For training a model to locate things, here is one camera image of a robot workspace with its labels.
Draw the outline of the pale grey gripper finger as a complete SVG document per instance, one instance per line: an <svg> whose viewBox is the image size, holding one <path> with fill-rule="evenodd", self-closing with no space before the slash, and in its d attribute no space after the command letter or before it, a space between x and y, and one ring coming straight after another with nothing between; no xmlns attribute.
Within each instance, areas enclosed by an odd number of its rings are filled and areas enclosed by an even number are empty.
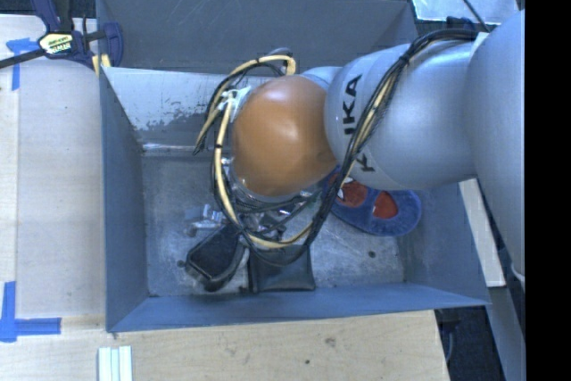
<svg viewBox="0 0 571 381"><path fill-rule="evenodd" d="M224 213L209 204L199 205L185 210L185 220L191 222L221 222Z"/></svg>
<svg viewBox="0 0 571 381"><path fill-rule="evenodd" d="M223 228L223 224L191 223L186 227L187 237L207 237Z"/></svg>

